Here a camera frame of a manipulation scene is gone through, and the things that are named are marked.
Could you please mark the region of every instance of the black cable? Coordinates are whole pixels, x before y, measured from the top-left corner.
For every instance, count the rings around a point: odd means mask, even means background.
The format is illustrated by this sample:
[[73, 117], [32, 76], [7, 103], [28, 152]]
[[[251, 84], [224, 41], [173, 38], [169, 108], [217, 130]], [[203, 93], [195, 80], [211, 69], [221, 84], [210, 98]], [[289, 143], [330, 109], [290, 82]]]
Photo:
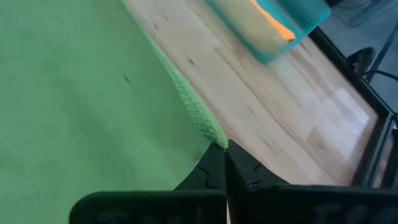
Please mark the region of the black cable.
[[340, 6], [340, 5], [337, 5], [335, 7], [338, 7], [338, 8], [341, 8], [341, 9], [356, 9], [358, 7], [361, 7], [363, 5], [369, 4], [371, 2], [372, 1], [367, 1], [367, 2], [364, 2], [364, 3], [361, 3], [361, 4], [357, 4], [356, 6]]
[[395, 81], [398, 82], [398, 76], [393, 75], [393, 74], [390, 74], [390, 73], [387, 73], [387, 72], [379, 71], [379, 70], [370, 70], [370, 71], [368, 71], [368, 72], [365, 72], [365, 73], [363, 74], [363, 77], [365, 77], [365, 76], [367, 76], [367, 75], [370, 75], [370, 74], [380, 74], [380, 75], [384, 75], [385, 77], [389, 77], [389, 78], [391, 78], [391, 79], [393, 79], [393, 80], [395, 80]]

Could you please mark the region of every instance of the black frame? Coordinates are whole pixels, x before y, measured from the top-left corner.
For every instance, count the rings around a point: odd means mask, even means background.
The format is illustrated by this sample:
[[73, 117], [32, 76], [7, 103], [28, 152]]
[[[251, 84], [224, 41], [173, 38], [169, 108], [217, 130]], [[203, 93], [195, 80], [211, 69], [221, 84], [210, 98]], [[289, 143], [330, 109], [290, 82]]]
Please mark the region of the black frame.
[[[385, 150], [386, 140], [392, 136], [393, 130], [396, 128], [397, 116], [373, 90], [369, 83], [352, 71], [345, 56], [337, 49], [321, 28], [315, 28], [309, 36], [379, 116], [351, 183], [351, 185], [359, 187], [373, 187], [377, 168], [380, 166], [381, 155]], [[398, 178], [397, 166], [394, 165], [396, 150], [398, 149], [395, 145], [382, 180], [382, 183], [384, 183], [382, 187], [384, 188], [394, 189], [398, 187], [397, 181], [391, 181], [392, 178]]]

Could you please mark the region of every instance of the green towel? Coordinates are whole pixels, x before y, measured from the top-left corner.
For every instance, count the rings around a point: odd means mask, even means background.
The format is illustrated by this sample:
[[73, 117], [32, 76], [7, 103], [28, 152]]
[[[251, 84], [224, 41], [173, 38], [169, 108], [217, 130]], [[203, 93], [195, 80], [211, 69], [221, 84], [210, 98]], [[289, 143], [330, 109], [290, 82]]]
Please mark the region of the green towel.
[[213, 115], [119, 0], [0, 1], [0, 217], [67, 223], [102, 190], [172, 190]]

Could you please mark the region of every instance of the wood grain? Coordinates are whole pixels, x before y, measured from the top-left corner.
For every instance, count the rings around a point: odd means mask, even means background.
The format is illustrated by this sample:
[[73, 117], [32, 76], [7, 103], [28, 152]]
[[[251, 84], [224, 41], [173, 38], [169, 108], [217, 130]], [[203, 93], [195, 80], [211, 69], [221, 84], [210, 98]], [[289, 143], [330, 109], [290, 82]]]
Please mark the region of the wood grain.
[[202, 0], [126, 0], [229, 138], [295, 184], [347, 185], [377, 114], [305, 39], [259, 63]]

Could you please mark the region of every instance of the light wood plank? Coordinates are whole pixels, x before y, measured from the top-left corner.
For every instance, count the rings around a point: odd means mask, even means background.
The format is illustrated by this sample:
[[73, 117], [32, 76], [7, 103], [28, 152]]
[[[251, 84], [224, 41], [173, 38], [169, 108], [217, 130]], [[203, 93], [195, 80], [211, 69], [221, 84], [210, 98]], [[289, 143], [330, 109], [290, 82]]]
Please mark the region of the light wood plank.
[[126, 0], [226, 134], [295, 184], [346, 185], [377, 114], [309, 39], [259, 63], [202, 0]]

